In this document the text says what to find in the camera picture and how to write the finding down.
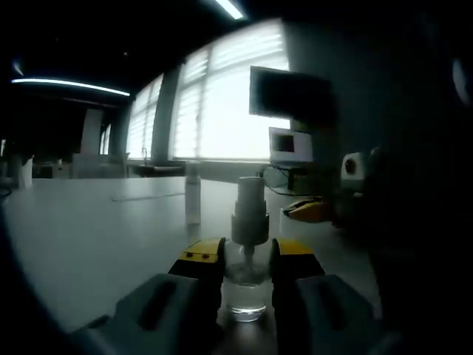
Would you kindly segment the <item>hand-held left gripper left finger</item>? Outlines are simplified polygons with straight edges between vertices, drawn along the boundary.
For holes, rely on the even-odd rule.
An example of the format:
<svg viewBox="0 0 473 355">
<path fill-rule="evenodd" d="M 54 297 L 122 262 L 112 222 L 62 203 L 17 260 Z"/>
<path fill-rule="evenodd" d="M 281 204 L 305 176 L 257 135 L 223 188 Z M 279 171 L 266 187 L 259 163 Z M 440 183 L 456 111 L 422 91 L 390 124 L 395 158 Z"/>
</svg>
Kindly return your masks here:
<svg viewBox="0 0 473 355">
<path fill-rule="evenodd" d="M 71 340 L 81 354 L 210 354 L 224 269 L 225 239 L 198 240 Z"/>
</svg>

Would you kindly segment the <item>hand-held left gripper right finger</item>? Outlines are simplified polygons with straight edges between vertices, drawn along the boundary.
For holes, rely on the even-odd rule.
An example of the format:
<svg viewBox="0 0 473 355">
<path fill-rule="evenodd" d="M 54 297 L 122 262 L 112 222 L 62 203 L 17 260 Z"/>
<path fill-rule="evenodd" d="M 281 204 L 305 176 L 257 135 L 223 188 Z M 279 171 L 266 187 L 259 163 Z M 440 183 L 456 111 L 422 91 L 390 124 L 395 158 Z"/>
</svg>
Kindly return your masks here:
<svg viewBox="0 0 473 355">
<path fill-rule="evenodd" d="M 275 238 L 272 306 L 279 354 L 402 354 L 371 304 L 340 277 L 325 274 L 310 248 Z"/>
</svg>

